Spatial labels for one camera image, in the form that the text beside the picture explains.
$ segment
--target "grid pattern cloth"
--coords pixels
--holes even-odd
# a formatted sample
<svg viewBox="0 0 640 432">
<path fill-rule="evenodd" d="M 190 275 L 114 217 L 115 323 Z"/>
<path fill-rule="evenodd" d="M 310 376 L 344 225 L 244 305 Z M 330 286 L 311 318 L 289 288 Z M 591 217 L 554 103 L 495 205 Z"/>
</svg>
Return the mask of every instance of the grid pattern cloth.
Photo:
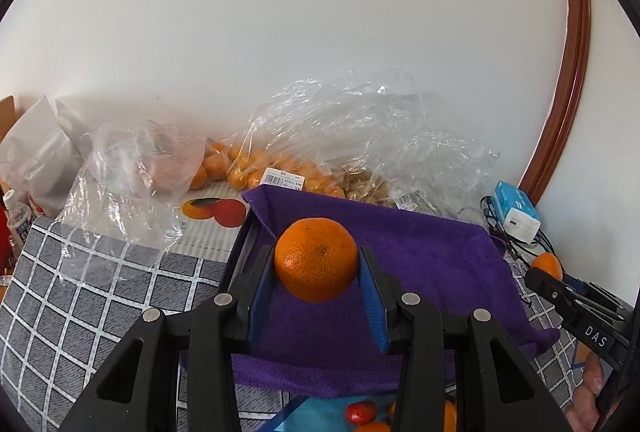
<svg viewBox="0 0 640 432">
<path fill-rule="evenodd" d="M 52 219 L 39 218 L 33 226 L 9 289 L 0 305 L 0 383 L 34 432 L 56 430 L 89 382 L 140 313 L 158 307 L 167 314 L 193 308 L 214 295 L 225 269 L 235 233 L 218 242 L 216 260 L 167 253 L 151 271 L 142 266 L 148 254 L 133 246 L 95 235 L 90 247 L 81 232 Z M 116 263 L 139 275 L 110 285 L 60 280 L 63 243 L 87 253 L 90 261 Z M 119 256 L 103 250 L 119 250 Z M 552 306 L 524 287 L 524 266 L 505 256 L 511 265 L 534 326 L 558 326 Z M 579 373 L 570 370 L 575 339 L 564 330 L 560 342 L 532 364 L 560 406 L 565 406 Z M 186 432 L 186 373 L 178 374 L 177 429 Z M 242 430 L 258 430 L 290 399 L 280 391 L 236 386 Z"/>
<path fill-rule="evenodd" d="M 525 311 L 531 325 L 539 329 L 560 327 L 562 319 L 558 316 L 554 307 L 524 285 L 524 274 L 527 272 L 526 266 L 514 260 L 508 254 L 504 256 L 504 259 L 510 263 L 511 274 L 518 284 L 518 290 L 525 304 Z M 554 343 L 551 349 L 544 354 L 540 354 L 531 362 L 531 365 L 561 408 L 565 408 L 571 402 L 571 395 L 574 393 L 576 386 L 582 381 L 582 370 L 572 370 L 572 358 L 576 347 L 577 340 L 575 337 L 561 328 L 560 340 Z"/>
</svg>

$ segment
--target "white wall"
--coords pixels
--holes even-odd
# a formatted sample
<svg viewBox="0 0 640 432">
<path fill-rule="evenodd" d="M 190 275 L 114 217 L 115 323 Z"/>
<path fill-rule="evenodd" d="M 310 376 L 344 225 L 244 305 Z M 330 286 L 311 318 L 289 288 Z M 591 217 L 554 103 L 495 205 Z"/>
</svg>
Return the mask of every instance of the white wall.
<svg viewBox="0 0 640 432">
<path fill-rule="evenodd" d="M 16 0 L 0 24 L 0 96 L 46 93 L 86 128 L 133 113 L 234 130 L 306 77 L 395 66 L 433 126 L 502 152 L 517 182 L 548 111 L 566 0 Z"/>
<path fill-rule="evenodd" d="M 617 0 L 592 0 L 574 128 L 538 210 L 571 274 L 633 304 L 640 284 L 640 38 Z"/>
</svg>

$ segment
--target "human hand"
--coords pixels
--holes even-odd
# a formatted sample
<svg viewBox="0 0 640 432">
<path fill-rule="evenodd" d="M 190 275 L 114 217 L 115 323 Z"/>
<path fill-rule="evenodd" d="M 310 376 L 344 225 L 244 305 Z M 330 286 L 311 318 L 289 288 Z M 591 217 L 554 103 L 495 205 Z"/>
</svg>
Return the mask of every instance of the human hand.
<svg viewBox="0 0 640 432">
<path fill-rule="evenodd" d="M 573 402 L 564 411 L 564 415 L 574 432 L 591 432 L 595 427 L 600 412 L 596 407 L 596 396 L 599 395 L 604 384 L 604 374 L 600 366 L 600 359 L 594 352 L 587 355 L 584 362 L 582 384 L 579 385 L 573 396 Z M 615 403 L 610 414 L 617 407 Z"/>
</svg>

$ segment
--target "blue box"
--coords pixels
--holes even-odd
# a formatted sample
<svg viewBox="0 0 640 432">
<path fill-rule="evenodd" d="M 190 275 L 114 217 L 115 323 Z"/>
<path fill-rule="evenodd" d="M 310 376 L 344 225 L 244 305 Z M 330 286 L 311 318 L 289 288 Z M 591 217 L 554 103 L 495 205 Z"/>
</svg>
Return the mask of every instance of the blue box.
<svg viewBox="0 0 640 432">
<path fill-rule="evenodd" d="M 540 217 L 527 195 L 515 186 L 500 181 L 491 198 L 495 216 L 504 231 L 527 244 L 540 228 Z"/>
</svg>

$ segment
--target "purple cloth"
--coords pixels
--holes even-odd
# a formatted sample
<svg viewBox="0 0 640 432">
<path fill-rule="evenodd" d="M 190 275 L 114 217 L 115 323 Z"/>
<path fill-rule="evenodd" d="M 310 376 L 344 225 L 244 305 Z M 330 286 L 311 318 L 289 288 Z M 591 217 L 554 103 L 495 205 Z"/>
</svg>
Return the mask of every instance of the purple cloth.
<svg viewBox="0 0 640 432">
<path fill-rule="evenodd" d="M 531 327 L 509 265 L 480 226 L 272 186 L 244 198 L 262 223 L 254 252 L 298 219 L 335 219 L 359 246 L 372 247 L 380 268 L 405 290 L 452 313 L 488 309 L 528 358 L 559 338 L 558 330 Z M 233 361 L 236 383 L 316 398 L 396 390 L 401 363 L 373 342 L 357 282 L 322 304 L 277 284 L 256 350 Z M 453 372 L 448 356 L 449 379 Z"/>
</svg>

